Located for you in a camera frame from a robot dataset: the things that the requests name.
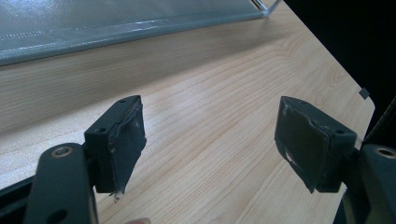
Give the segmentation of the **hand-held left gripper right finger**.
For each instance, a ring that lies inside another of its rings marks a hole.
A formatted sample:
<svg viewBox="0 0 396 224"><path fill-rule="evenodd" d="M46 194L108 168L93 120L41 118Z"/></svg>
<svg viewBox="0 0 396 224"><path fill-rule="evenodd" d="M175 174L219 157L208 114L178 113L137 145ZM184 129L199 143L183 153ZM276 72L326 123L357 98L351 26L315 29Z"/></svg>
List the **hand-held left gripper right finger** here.
<svg viewBox="0 0 396 224"><path fill-rule="evenodd" d="M355 132L308 102L280 98L276 147L309 191L340 189L342 163L354 154L356 139Z"/></svg>

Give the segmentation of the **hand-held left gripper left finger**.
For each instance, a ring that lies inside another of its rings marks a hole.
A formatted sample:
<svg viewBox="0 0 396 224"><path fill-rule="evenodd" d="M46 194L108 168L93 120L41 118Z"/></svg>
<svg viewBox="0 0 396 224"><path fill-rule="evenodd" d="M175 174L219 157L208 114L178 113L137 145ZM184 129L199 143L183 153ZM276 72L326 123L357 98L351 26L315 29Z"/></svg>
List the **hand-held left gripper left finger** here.
<svg viewBox="0 0 396 224"><path fill-rule="evenodd" d="M118 100L84 133L98 193L124 193L147 138L140 95Z"/></svg>

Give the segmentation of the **metal shoe rack grey shelves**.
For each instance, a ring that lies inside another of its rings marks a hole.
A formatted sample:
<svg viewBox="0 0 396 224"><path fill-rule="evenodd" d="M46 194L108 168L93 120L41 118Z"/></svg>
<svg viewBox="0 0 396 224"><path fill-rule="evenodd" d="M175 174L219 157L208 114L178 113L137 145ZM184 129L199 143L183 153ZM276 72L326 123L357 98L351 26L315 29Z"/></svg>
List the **metal shoe rack grey shelves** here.
<svg viewBox="0 0 396 224"><path fill-rule="evenodd" d="M0 66L270 16L283 0L0 0Z"/></svg>

